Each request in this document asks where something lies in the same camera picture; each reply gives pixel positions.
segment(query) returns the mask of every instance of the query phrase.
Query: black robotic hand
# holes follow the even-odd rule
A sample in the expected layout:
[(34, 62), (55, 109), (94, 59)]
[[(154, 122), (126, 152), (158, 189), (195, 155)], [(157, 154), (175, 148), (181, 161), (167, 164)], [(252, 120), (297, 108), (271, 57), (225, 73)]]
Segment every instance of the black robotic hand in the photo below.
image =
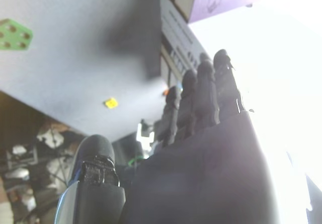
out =
[[(179, 109), (167, 101), (160, 135), (166, 144), (139, 166), (121, 224), (278, 223), (266, 161), (230, 59), (224, 50), (214, 66), (201, 59), (198, 72), (184, 76)], [(175, 141), (163, 137), (174, 131)]]

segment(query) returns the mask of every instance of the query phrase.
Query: robotic hand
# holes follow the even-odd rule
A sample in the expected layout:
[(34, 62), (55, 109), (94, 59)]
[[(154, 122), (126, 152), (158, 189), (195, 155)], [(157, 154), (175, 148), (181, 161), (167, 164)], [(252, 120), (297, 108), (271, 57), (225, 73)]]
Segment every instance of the robotic hand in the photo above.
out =
[(180, 106), (170, 90), (158, 151), (137, 169), (126, 203), (111, 145), (87, 138), (55, 223), (286, 223), (232, 71), (225, 50), (213, 64), (202, 55), (183, 78)]

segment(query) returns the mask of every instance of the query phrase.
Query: yellow object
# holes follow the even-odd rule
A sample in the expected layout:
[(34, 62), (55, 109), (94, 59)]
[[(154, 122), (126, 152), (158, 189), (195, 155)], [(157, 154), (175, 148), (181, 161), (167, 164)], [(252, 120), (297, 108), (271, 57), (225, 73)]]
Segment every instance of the yellow object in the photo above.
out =
[(105, 101), (104, 104), (105, 104), (105, 106), (107, 106), (110, 109), (115, 108), (119, 105), (118, 102), (116, 101), (116, 99), (113, 97), (110, 98), (109, 100)]

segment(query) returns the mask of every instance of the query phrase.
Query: yellow block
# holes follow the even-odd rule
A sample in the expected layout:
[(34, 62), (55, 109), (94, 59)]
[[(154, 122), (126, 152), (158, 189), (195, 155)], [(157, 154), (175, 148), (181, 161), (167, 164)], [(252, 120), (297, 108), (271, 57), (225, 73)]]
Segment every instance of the yellow block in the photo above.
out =
[(105, 101), (104, 104), (105, 104), (105, 106), (107, 106), (110, 109), (115, 108), (119, 105), (118, 102), (116, 101), (116, 99), (113, 97), (110, 98), (109, 100)]

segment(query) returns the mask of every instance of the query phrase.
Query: green hexagonal object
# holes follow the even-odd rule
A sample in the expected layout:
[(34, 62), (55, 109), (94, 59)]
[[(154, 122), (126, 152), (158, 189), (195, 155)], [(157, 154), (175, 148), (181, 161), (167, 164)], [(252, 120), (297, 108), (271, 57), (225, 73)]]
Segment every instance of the green hexagonal object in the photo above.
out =
[(32, 31), (14, 20), (0, 21), (0, 49), (26, 50), (32, 40)]

